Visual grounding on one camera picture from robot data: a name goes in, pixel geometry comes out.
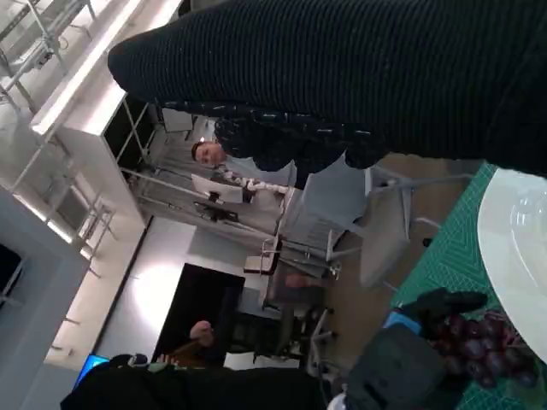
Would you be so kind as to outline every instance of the computer monitor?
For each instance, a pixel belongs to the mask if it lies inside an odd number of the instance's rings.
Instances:
[[[79,382],[82,381],[82,379],[85,377],[89,371],[98,365],[101,365],[103,363],[106,363],[110,361],[110,359],[102,356],[97,356],[96,354],[90,354],[87,356],[87,359],[85,360],[84,366],[82,367],[82,370],[79,372],[78,379],[76,379],[76,384],[74,385],[74,388],[76,388],[79,384]]]

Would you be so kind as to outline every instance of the grape cluster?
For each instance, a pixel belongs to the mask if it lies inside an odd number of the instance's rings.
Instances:
[[[499,378],[527,388],[538,381],[535,355],[503,312],[487,311],[480,321],[454,315],[436,324],[433,334],[431,344],[453,377],[471,377],[485,389]]]

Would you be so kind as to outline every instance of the green patterned table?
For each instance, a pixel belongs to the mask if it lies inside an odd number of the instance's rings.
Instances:
[[[496,167],[485,164],[463,192],[431,246],[421,257],[391,301],[392,306],[414,301],[427,290],[445,287],[449,290],[485,292],[490,305],[499,302],[491,287],[482,262],[477,238],[477,217],[486,186]],[[484,390],[473,384],[462,399],[460,410],[505,410],[524,408],[517,400],[505,397],[502,384],[494,390]]]

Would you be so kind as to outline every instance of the blue object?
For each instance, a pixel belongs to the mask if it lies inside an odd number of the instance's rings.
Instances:
[[[390,313],[390,315],[388,316],[387,320],[384,323],[384,329],[387,329],[388,327],[392,327],[393,325],[396,325],[397,323],[400,323],[401,325],[405,325],[416,335],[420,334],[421,325],[418,322],[414,322],[408,316],[405,316],[404,314],[400,314],[399,312]]]
[[[76,388],[81,382],[82,378],[85,377],[85,375],[95,366],[101,365],[103,363],[108,362],[110,359],[107,359],[106,357],[97,356],[96,354],[90,354],[87,356],[87,359],[85,360],[84,366],[82,367],[82,370],[79,372],[78,379],[76,380],[76,384],[74,385],[74,388]]]

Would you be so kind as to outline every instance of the white plate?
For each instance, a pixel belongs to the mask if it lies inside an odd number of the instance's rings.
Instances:
[[[498,169],[480,204],[478,233],[502,306],[547,361],[547,180]]]

